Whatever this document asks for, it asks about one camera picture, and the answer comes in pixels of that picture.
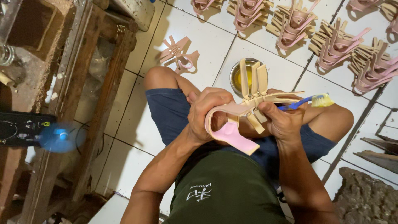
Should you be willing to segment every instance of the dark green t-shirt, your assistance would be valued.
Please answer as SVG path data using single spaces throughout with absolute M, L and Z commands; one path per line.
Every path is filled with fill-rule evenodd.
M 289 223 L 264 171 L 251 159 L 215 151 L 177 177 L 164 224 Z

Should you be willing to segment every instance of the man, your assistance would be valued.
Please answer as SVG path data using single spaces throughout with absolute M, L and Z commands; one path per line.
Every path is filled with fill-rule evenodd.
M 200 92 L 168 67 L 145 77 L 152 119 L 166 147 L 135 184 L 122 224 L 158 223 L 163 194 L 175 181 L 164 223 L 288 223 L 275 195 L 279 182 L 296 223 L 338 223 L 333 204 L 311 167 L 351 129 L 352 113 L 337 104 L 283 112 L 263 102 L 269 118 L 260 135 L 241 117 L 239 131 L 260 145 L 250 157 L 212 141 L 204 127 L 215 106 L 234 101 L 220 88 Z M 213 117 L 217 130 L 226 114 Z

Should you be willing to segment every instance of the blue toothbrush handle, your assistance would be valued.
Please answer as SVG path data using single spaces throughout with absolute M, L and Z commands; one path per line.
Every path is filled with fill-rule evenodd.
M 296 103 L 292 103 L 290 105 L 287 106 L 279 106 L 278 109 L 282 110 L 282 111 L 286 111 L 286 110 L 296 110 L 297 108 L 299 108 L 299 106 L 301 106 L 303 103 L 309 102 L 312 100 L 312 96 L 304 98 Z

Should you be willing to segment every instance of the glass jar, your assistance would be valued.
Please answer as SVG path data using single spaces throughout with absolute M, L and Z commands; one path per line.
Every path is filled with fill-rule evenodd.
M 13 46 L 0 45 L 0 65 L 9 66 L 15 58 L 15 51 Z

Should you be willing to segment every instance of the hand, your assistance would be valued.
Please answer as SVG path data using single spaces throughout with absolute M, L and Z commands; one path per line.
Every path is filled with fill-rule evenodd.
M 269 89 L 268 94 L 282 92 L 280 90 Z M 289 98 L 301 100 L 296 95 L 288 95 Z M 301 105 L 297 110 L 282 111 L 272 102 L 262 102 L 258 108 L 268 117 L 267 128 L 276 139 L 282 141 L 297 140 L 300 138 L 300 128 L 304 118 L 308 103 Z
M 213 140 L 205 129 L 205 118 L 207 113 L 214 107 L 234 102 L 232 94 L 222 88 L 205 88 L 200 95 L 189 94 L 191 109 L 189 110 L 187 131 L 189 138 L 195 143 L 204 144 Z M 226 122 L 228 117 L 221 111 L 215 112 L 212 117 L 212 130 L 219 130 Z

